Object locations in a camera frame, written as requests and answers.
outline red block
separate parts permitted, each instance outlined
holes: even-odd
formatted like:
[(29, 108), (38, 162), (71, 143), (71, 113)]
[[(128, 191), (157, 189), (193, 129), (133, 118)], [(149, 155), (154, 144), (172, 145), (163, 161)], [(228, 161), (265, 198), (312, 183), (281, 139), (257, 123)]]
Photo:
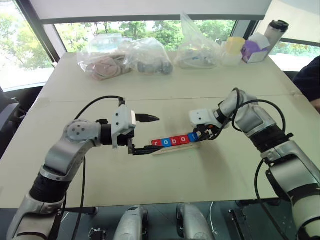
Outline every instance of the red block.
[(189, 143), (188, 135), (181, 135), (178, 138), (180, 140), (180, 145)]
[(172, 146), (178, 146), (180, 145), (180, 138), (178, 136), (172, 136), (170, 137), (171, 145)]
[(151, 141), (152, 146), (162, 146), (161, 139), (156, 139)]

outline chair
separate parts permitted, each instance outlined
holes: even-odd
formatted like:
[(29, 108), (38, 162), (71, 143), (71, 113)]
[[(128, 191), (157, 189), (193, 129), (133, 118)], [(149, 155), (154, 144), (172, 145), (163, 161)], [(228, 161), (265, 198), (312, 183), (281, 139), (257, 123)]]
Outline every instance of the chair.
[(9, 98), (0, 87), (0, 158), (26, 116), (15, 98)]

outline blue block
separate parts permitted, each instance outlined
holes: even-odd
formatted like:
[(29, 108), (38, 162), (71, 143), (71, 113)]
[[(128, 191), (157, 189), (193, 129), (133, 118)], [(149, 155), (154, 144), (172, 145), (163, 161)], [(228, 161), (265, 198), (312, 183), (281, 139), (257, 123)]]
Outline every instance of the blue block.
[(161, 143), (162, 143), (162, 146), (164, 146), (165, 148), (171, 147), (170, 138), (161, 139)]
[(198, 135), (195, 132), (188, 133), (188, 138), (190, 142), (196, 142), (198, 140)]

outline person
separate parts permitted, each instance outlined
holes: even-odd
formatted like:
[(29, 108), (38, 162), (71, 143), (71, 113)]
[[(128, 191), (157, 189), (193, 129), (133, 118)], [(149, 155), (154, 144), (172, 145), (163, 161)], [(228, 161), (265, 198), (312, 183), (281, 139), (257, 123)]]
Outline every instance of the person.
[(293, 83), (320, 113), (320, 56), (305, 66), (294, 77)]

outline black cable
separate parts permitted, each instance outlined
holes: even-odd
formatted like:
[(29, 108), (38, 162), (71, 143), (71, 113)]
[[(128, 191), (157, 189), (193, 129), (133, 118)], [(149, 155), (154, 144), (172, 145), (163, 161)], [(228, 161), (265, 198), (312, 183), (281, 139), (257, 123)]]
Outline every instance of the black cable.
[(238, 132), (242, 132), (241, 129), (237, 128), (235, 125), (235, 120), (236, 120), (236, 115), (238, 113), (238, 109), (239, 109), (239, 105), (240, 105), (240, 90), (236, 87), (234, 88), (232, 91), (236, 91), (236, 111), (233, 114), (233, 118), (232, 118), (232, 127), (234, 128), (234, 130), (238, 131)]
[[(263, 100), (263, 99), (256, 99), (256, 100), (250, 100), (250, 101), (247, 101), (241, 105), (239, 105), (238, 107), (236, 107), (236, 109), (234, 111), (232, 111), (229, 116), (225, 119), (225, 121), (223, 122), (221, 128), (219, 129), (218, 133), (213, 137), (213, 138), (210, 138), (209, 140), (214, 140), (216, 139), (222, 132), (222, 130), (226, 127), (226, 125), (229, 123), (231, 117), (233, 116), (233, 119), (232, 121), (234, 121), (234, 119), (236, 118), (236, 114), (238, 112), (238, 110), (240, 108), (242, 108), (243, 106), (245, 105), (248, 105), (248, 104), (252, 104), (252, 103), (266, 103), (266, 104), (269, 104), (271, 106), (273, 106), (277, 111), (278, 113), (280, 114), (280, 117), (281, 117), (281, 120), (282, 120), (282, 131), (283, 132), (286, 132), (286, 118), (283, 114), (283, 112), (281, 111), (281, 109), (276, 105), (274, 104), (273, 102), (271, 101), (268, 101), (268, 100)], [(256, 172), (255, 172), (255, 176), (254, 176), (254, 189), (255, 189), (255, 194), (256, 194), (256, 197), (258, 199), (258, 202), (260, 203), (262, 209), (264, 210), (264, 212), (267, 214), (267, 216), (270, 218), (272, 224), (274, 225), (274, 227), (276, 228), (276, 230), (278, 231), (278, 233), (281, 235), (281, 237), (284, 239), (284, 240), (289, 240), (287, 238), (287, 236), (282, 232), (281, 228), (279, 227), (279, 225), (277, 224), (277, 222), (275, 221), (275, 219), (273, 218), (273, 216), (271, 215), (271, 213), (268, 211), (268, 209), (266, 208), (266, 206), (264, 205), (264, 203), (262, 202), (261, 198), (260, 198), (260, 195), (259, 195), (259, 191), (258, 191), (258, 174), (259, 174), (259, 171), (260, 171), (260, 168), (262, 166), (262, 164), (264, 163), (263, 160), (261, 160), (261, 162), (259, 163), (257, 169), (256, 169)]]
[(261, 205), (263, 211), (265, 212), (265, 214), (269, 217), (269, 219), (271, 220), (272, 224), (274, 225), (275, 229), (277, 230), (277, 232), (281, 235), (281, 237), (284, 240), (289, 240), (289, 238), (285, 235), (285, 233), (281, 230), (280, 226), (278, 225), (278, 223), (276, 222), (276, 220), (274, 219), (274, 217), (271, 215), (271, 213), (269, 212), (269, 210), (267, 209), (267, 207), (265, 206), (265, 204), (262, 202), (260, 195), (259, 195), (259, 191), (258, 191), (258, 175), (259, 175), (259, 171), (261, 169), (262, 164), (264, 163), (264, 160), (262, 159), (256, 169), (255, 175), (254, 175), (254, 190), (255, 190), (255, 194), (257, 197), (257, 200), (259, 202), (259, 204)]
[(286, 127), (287, 127), (287, 124), (286, 124), (286, 118), (285, 118), (285, 115), (284, 113), (281, 111), (281, 109), (276, 105), (274, 104), (272, 101), (268, 101), (268, 100), (263, 100), (263, 99), (257, 99), (257, 100), (250, 100), (250, 101), (246, 101), (245, 103), (241, 104), (239, 106), (239, 109), (242, 108), (243, 106), (247, 105), (247, 104), (252, 104), (252, 103), (266, 103), (266, 104), (269, 104), (271, 105), (272, 107), (274, 107), (280, 117), (281, 117), (281, 120), (282, 120), (282, 131), (285, 133), (286, 132)]
[(125, 99), (123, 97), (120, 96), (102, 96), (99, 97), (95, 100), (93, 100), (92, 102), (90, 102), (87, 106), (85, 106), (79, 113), (78, 115), (75, 117), (74, 120), (77, 120), (78, 118), (80, 118), (80, 116), (85, 112), (85, 110), (87, 110), (92, 104), (102, 100), (102, 99), (119, 99), (119, 105), (125, 104)]
[[(74, 118), (74, 120), (77, 120), (80, 118), (80, 116), (94, 103), (102, 100), (102, 99), (118, 99), (119, 100), (119, 106), (122, 104), (125, 104), (125, 99), (123, 97), (120, 96), (102, 96), (99, 97), (93, 101), (91, 101), (90, 103), (88, 103), (79, 113), (78, 115)], [(86, 187), (86, 157), (83, 158), (83, 174), (82, 174), (82, 191), (81, 191), (81, 202), (80, 202), (80, 208), (79, 208), (79, 212), (78, 212), (78, 216), (76, 219), (76, 223), (74, 226), (74, 230), (73, 230), (73, 234), (72, 234), (72, 238), (71, 240), (75, 240), (77, 233), (78, 233), (78, 229), (79, 229), (79, 225), (80, 225), (80, 220), (81, 220), (81, 215), (82, 215), (82, 211), (84, 208), (84, 201), (85, 201), (85, 187)], [(66, 205), (65, 203), (63, 203), (63, 208), (62, 208), (62, 212), (64, 213), (66, 209)]]
[(84, 208), (84, 200), (85, 200), (85, 188), (86, 188), (86, 157), (83, 159), (83, 175), (82, 175), (82, 191), (81, 191), (81, 203), (80, 203), (80, 209), (78, 213), (78, 217), (76, 219), (76, 223), (74, 226), (73, 234), (71, 240), (75, 240), (79, 225), (80, 225), (80, 220), (81, 220), (81, 215), (82, 215), (82, 210)]
[(282, 131), (283, 132), (286, 132), (286, 118), (285, 118), (285, 115), (283, 114), (283, 112), (281, 111), (281, 109), (276, 105), (274, 104), (273, 102), (271, 101), (268, 101), (268, 100), (263, 100), (263, 99), (256, 99), (256, 100), (250, 100), (250, 101), (246, 101), (245, 103), (241, 104), (238, 106), (238, 108), (236, 108), (235, 110), (233, 110), (229, 116), (224, 120), (221, 128), (219, 129), (219, 131), (217, 132), (217, 134), (212, 137), (212, 138), (208, 138), (208, 140), (215, 140), (217, 139), (217, 137), (219, 137), (219, 135), (221, 134), (222, 130), (226, 127), (226, 125), (230, 122), (230, 119), (231, 117), (233, 116), (233, 119), (236, 118), (236, 115), (235, 113), (238, 111), (238, 109), (242, 108), (243, 106), (245, 105), (248, 105), (248, 104), (252, 104), (252, 103), (266, 103), (266, 104), (269, 104), (271, 106), (273, 106), (279, 113), (280, 117), (281, 117), (281, 120), (282, 120)]

